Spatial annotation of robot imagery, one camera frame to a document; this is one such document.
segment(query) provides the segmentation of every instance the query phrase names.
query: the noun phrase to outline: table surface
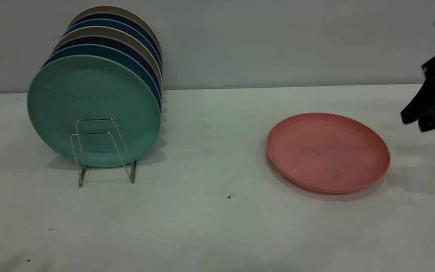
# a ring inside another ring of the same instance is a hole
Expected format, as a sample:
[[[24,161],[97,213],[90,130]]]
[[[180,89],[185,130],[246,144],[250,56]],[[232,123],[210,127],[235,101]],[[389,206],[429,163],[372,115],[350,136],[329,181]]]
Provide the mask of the table surface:
[[[435,131],[400,118],[419,88],[165,91],[135,184],[92,169],[80,189],[26,94],[0,94],[0,272],[435,272]],[[384,179],[326,196],[276,173],[266,136],[305,112],[375,130],[392,156]]]

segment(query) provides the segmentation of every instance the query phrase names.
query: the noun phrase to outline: white wall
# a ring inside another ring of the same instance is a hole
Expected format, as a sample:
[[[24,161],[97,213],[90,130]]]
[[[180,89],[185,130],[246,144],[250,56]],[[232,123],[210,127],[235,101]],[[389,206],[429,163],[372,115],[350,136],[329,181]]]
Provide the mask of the white wall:
[[[100,4],[152,26],[167,89],[418,83],[435,55],[435,0],[0,0],[0,92]]]

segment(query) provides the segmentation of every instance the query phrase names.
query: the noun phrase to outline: teal plate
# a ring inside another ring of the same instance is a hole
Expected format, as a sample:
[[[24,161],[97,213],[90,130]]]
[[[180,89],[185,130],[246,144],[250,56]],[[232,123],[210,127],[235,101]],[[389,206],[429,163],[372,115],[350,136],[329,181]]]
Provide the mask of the teal plate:
[[[160,113],[147,84],[123,65],[103,57],[74,55],[46,65],[31,82],[28,114],[38,135],[57,153],[74,161],[70,135],[75,121],[113,118],[132,160],[143,156],[159,135]],[[80,134],[109,131],[130,163],[112,121],[80,122]],[[80,136],[85,163],[122,165],[108,134]],[[74,137],[81,163],[78,138]]]

